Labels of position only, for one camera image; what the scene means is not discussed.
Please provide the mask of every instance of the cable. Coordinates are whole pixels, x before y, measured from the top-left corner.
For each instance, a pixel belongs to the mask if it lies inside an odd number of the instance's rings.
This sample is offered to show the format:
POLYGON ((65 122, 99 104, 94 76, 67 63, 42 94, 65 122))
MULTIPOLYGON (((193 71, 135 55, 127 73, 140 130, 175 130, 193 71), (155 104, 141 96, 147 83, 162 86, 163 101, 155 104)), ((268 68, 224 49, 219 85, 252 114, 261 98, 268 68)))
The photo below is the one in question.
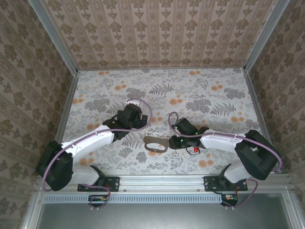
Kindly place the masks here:
MULTIPOLYGON (((107 202, 109 201, 110 196, 111 196, 111 192, 108 188, 103 187, 103 186, 93 186, 93 185, 86 185, 86 184, 81 184, 81 185, 83 185, 85 187, 102 188, 102 189, 105 189, 107 191, 108 194, 107 194, 107 198, 106 198, 105 202, 102 205, 100 205, 97 209, 104 207, 107 204, 107 202)), ((89 205, 91 207, 91 210, 94 208, 94 206, 92 206, 92 201, 96 198, 98 198, 98 196, 91 197, 91 199, 90 199, 89 205)))
POLYGON ((226 205, 228 205, 228 206, 230 206, 230 207, 234 207, 234 208, 240 207, 240 206, 244 205, 244 204, 252 197, 252 195, 254 194, 254 192, 256 191, 257 186, 258 186, 257 180, 254 180, 254 179, 251 179, 251 178, 248 178, 247 180, 250 180, 250 181, 255 182, 255 187, 253 188, 251 194, 247 197, 247 199, 245 199, 242 203, 240 203, 240 204, 238 204, 238 205, 235 205, 235 206, 231 206, 231 204, 229 204, 229 203, 227 203, 227 202, 225 202, 225 201, 223 201, 223 203, 225 203, 226 205))
POLYGON ((178 113, 175 112, 175 111, 173 111, 173 112, 171 112, 171 113, 168 115, 168 124, 169 124, 169 126, 170 126, 170 129, 171 129, 172 131, 174 131, 174 132, 175 132, 177 135, 179 135, 179 136, 182 136, 182 137, 200 137, 200 136, 212 136, 212 135, 216 135, 216 136, 217 136, 217 135, 218 135, 218 136, 239 138, 239 139, 248 141, 248 142, 250 142, 250 143, 252 143, 252 144, 255 144, 255 145, 257 145, 257 146, 260 146, 260 147, 262 147, 262 148, 268 150, 270 153, 272 153, 272 154, 276 157, 276 159, 278 160, 278 164, 279 164, 278 167, 276 167, 275 169, 272 170, 273 172, 275 172, 275 171, 276 171, 276 172, 279 172, 279 170, 281 169, 281 167, 282 167, 282 165, 283 165, 283 162, 282 162, 280 156, 279 156, 273 149, 271 149, 271 148, 265 146, 264 144, 262 144, 262 143, 260 143, 260 142, 254 141, 254 140, 249 139, 249 138, 246 138, 246 137, 238 136, 238 135, 235 135, 235 134, 226 134, 226 133, 218 133, 218 132, 214 132, 214 133, 203 133, 203 134, 200 134, 200 135, 183 135, 183 134, 177 132, 177 131, 172 127, 172 125, 171 125, 171 117, 172 117, 173 114, 175 114, 175 115, 177 116, 176 122, 179 120, 178 113))
POLYGON ((187 150, 187 147, 185 148, 185 150, 189 153, 189 155, 192 155, 192 156, 195 156, 195 155, 200 154, 200 149, 199 149, 199 148, 198 148, 198 153, 197 153, 197 154, 191 154, 191 153, 187 150))
POLYGON ((213 193, 215 193, 215 194, 217 194, 217 195, 222 195, 223 194, 223 192, 216 192, 216 191, 214 191, 214 190, 212 190, 213 191, 213 193))
POLYGON ((139 128, 139 129, 132 129, 132 130, 126 130, 126 129, 104 129, 104 130, 99 130, 99 131, 94 132, 94 133, 92 133, 92 134, 90 134, 90 135, 87 135, 87 136, 84 136, 84 137, 80 138, 79 140, 73 142, 71 145, 68 145, 67 147, 65 147, 64 149, 62 149, 61 151, 59 151, 59 152, 55 155, 55 157, 51 160, 51 162, 49 163, 48 167, 46 168, 46 170, 45 170, 45 172, 44 172, 44 174, 43 174, 43 177, 42 177, 42 185, 41 185, 41 186, 42 186, 42 189, 43 189, 44 191, 47 191, 47 192, 48 192, 48 191, 52 191, 51 188, 50 188, 50 189, 46 189, 46 187, 45 187, 45 182, 46 182, 47 175, 48 175, 48 173, 49 173, 50 168, 52 167, 52 165, 53 165, 54 162, 56 161, 56 159, 57 159, 63 152, 65 152, 67 149, 69 149, 69 148, 71 148, 71 147, 77 145, 78 143, 80 143, 81 141, 83 141, 83 140, 85 140, 85 139, 87 139, 87 138, 89 138, 89 137, 92 137, 92 136, 94 136, 94 135, 97 135, 97 134, 100 134, 100 133, 103 133, 103 132, 109 132, 109 131, 111 131, 111 132, 113 132, 113 131, 136 132, 136 131, 143 130, 143 129, 145 129, 146 127, 149 126, 149 124, 151 123, 152 118, 153 118, 153 117, 152 117, 152 116, 153 116, 153 111, 152 111, 151 106, 149 106, 149 104, 148 104, 147 102, 145 102, 143 99, 140 99, 140 98, 131 98, 131 99, 128 99, 126 102, 129 102, 130 100, 138 100, 138 101, 140 101, 140 102, 143 102, 143 103, 148 107, 148 109, 149 109, 149 111, 150 111, 150 118, 149 118, 148 123, 147 123, 145 126, 139 128))

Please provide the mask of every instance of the vent slot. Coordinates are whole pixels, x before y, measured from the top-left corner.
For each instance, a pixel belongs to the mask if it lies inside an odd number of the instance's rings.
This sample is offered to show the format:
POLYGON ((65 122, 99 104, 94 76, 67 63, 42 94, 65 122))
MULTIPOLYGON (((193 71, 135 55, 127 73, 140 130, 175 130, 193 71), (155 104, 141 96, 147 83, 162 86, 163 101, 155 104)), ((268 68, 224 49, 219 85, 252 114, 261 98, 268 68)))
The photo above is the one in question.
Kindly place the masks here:
MULTIPOLYGON (((64 203, 89 203, 90 194, 46 194, 44 204, 64 204, 64 203)), ((113 193, 108 203, 113 204, 187 204, 187 203, 221 203, 221 196, 217 194, 118 194, 113 193)))

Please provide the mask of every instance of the patterned wall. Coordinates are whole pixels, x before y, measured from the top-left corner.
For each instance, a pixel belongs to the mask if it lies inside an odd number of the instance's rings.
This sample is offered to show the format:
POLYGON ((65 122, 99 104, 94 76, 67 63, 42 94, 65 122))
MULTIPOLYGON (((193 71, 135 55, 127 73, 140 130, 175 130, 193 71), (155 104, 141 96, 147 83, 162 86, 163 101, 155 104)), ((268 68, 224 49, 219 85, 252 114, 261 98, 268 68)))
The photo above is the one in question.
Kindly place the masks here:
POLYGON ((0 1, 0 228, 22 223, 71 74, 26 0, 0 1))
POLYGON ((290 0, 250 75, 305 210, 305 1, 290 0))
POLYGON ((80 69, 242 66, 275 0, 44 0, 80 69))

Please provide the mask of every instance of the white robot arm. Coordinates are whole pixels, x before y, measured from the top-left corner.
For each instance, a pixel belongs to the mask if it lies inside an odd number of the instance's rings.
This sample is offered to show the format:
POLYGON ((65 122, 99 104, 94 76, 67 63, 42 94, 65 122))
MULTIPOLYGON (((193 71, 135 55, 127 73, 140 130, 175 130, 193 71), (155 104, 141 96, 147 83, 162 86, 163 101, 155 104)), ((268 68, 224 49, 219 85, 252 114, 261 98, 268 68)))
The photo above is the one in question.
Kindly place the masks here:
POLYGON ((140 107, 129 102, 123 111, 119 110, 117 115, 104 121, 103 125, 90 133, 61 144, 56 141, 50 142, 36 166, 36 171, 43 177, 50 161, 57 153, 72 145, 54 161, 47 171, 47 184, 54 191, 62 189, 67 184, 103 185, 105 175, 97 167, 91 166, 91 170, 80 170, 76 169, 74 165, 92 150, 125 137, 129 133, 125 130, 144 127, 148 116, 141 115, 140 107))
POLYGON ((257 131, 250 130, 246 134, 227 134, 216 132, 207 127, 197 128, 186 118, 179 119, 174 125, 173 130, 179 131, 180 135, 174 135, 169 140, 169 146, 172 149, 182 149, 188 147, 220 149, 232 153, 237 153, 240 161, 235 164, 229 164, 218 176, 218 186, 225 191, 228 187, 235 188, 237 182, 246 178, 254 177, 259 180, 265 180, 280 159, 278 151, 257 131), (252 144, 249 141, 255 141, 274 151, 269 152, 263 147, 252 144))

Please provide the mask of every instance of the patterned table surface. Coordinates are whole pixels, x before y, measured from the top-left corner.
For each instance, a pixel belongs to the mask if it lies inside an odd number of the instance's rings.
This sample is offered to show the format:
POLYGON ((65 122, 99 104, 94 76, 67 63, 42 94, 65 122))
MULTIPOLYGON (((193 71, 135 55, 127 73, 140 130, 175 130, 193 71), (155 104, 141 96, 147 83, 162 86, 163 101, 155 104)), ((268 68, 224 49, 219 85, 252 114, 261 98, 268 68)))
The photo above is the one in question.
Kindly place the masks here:
MULTIPOLYGON (((168 69, 79 72, 64 141, 102 124, 138 97, 153 109, 150 127, 90 152, 78 167, 94 164, 108 175, 217 174, 238 160, 234 153, 202 150, 197 156, 184 149, 155 153, 144 148, 146 135, 170 138, 168 114, 177 111, 197 128, 228 133, 260 131, 241 69, 168 69)), ((149 110, 141 104, 144 114, 149 110)))

